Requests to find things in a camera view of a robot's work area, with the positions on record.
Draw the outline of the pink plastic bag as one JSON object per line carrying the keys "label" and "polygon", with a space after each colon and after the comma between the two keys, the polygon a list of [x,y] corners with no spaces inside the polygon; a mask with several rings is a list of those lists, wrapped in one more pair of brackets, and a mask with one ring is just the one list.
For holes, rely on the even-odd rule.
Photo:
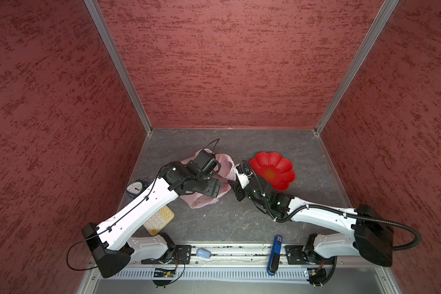
{"label": "pink plastic bag", "polygon": [[221,180],[220,190],[216,198],[205,196],[201,193],[195,192],[194,194],[184,195],[180,198],[186,202],[190,208],[199,209],[208,205],[218,203],[222,197],[224,197],[231,187],[228,181],[235,181],[235,163],[232,158],[227,154],[217,154],[216,160],[221,164],[220,172],[216,175],[218,180]]}

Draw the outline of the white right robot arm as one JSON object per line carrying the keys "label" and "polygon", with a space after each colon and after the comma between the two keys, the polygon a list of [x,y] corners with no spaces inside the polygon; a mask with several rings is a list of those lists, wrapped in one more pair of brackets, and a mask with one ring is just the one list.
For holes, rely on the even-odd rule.
{"label": "white right robot arm", "polygon": [[332,234],[308,236],[299,255],[308,264],[339,256],[360,256],[382,267],[393,264],[393,230],[370,207],[328,207],[278,192],[270,184],[263,189],[255,182],[228,184],[238,201],[252,200],[274,222],[303,222],[332,230]]}

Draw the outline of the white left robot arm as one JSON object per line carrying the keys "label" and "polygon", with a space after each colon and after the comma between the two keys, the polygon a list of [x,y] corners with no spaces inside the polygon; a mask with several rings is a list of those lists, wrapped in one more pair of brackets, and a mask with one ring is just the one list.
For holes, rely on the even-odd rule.
{"label": "white left robot arm", "polygon": [[135,238],[133,234],[161,208],[188,192],[217,197],[222,165],[216,159],[170,162],[158,171],[154,181],[121,211],[107,220],[88,223],[82,229],[96,268],[103,278],[111,278],[131,262],[154,259],[168,262],[173,256],[173,242],[167,236]]}

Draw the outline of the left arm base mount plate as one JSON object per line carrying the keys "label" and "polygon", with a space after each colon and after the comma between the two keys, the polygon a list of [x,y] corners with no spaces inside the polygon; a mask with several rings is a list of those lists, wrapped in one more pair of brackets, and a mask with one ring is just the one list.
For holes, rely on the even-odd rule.
{"label": "left arm base mount plate", "polygon": [[187,265],[191,259],[191,250],[191,245],[169,246],[161,258],[149,258],[142,260],[140,263],[144,265],[179,265],[184,263]]}

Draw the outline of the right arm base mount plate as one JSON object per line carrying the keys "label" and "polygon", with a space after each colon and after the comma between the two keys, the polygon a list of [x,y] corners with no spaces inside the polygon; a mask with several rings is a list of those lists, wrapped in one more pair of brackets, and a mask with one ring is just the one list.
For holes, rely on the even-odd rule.
{"label": "right arm base mount plate", "polygon": [[315,265],[317,258],[312,249],[299,245],[286,245],[285,255],[289,265]]}

